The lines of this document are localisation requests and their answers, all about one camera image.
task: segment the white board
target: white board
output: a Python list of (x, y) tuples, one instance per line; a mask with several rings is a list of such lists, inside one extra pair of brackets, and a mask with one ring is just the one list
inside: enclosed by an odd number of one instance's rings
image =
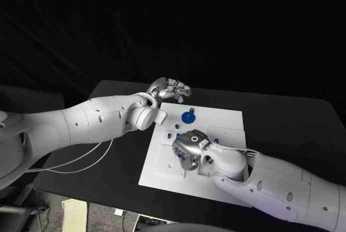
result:
[[(186, 124), (182, 114), (191, 111), (191, 108), (195, 110), (197, 119)], [(162, 103), (161, 109), (168, 113), (168, 118), (163, 125), (155, 126), (139, 185), (251, 207), (215, 187), (202, 166), (194, 171), (182, 169), (172, 150), (178, 133), (184, 134), (194, 129), (202, 131), (211, 141), (218, 138), (223, 145), (247, 148), (243, 112), (173, 103)]]

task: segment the blue knob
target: blue knob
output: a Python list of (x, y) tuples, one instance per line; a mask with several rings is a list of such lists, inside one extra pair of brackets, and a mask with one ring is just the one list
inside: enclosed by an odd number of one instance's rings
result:
[(189, 109), (189, 112), (185, 112), (182, 114), (182, 121), (186, 123), (186, 124), (191, 124), (195, 122), (195, 119), (197, 119), (197, 116), (195, 116), (195, 110), (194, 108)]

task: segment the black background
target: black background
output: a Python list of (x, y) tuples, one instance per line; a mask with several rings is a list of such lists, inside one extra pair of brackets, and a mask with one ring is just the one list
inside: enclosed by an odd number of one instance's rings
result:
[(0, 84), (101, 80), (319, 98), (346, 122), (346, 0), (0, 0)]

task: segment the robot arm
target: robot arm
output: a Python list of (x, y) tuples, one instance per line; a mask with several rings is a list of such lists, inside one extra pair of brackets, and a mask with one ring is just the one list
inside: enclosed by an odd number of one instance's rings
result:
[(93, 98), (71, 108), (44, 113), (0, 111), (0, 189), (52, 151), (77, 144), (94, 144), (122, 137), (129, 131), (163, 124), (163, 99), (192, 94), (191, 87), (162, 77), (148, 92)]
[(201, 164), (214, 185), (259, 210), (332, 232), (346, 230), (344, 186), (279, 158), (211, 142), (197, 129), (179, 136), (172, 147), (182, 168), (194, 170)]

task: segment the floor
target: floor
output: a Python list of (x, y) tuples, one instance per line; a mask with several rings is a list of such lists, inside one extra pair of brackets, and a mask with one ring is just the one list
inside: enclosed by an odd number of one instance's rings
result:
[[(44, 232), (61, 232), (64, 222), (64, 208), (62, 201), (68, 200), (68, 197), (39, 192), (34, 190), (29, 194), (28, 200), (32, 203), (44, 200), (47, 205), (51, 207), (50, 212), (50, 223), (47, 220), (48, 211), (39, 214)], [(127, 212), (126, 216), (114, 215), (116, 209), (103, 206), (96, 203), (88, 203), (88, 220), (87, 220), (87, 232), (132, 232), (135, 230), (136, 221), (139, 214)], [(28, 221), (24, 232), (41, 232), (38, 215), (32, 216)]]

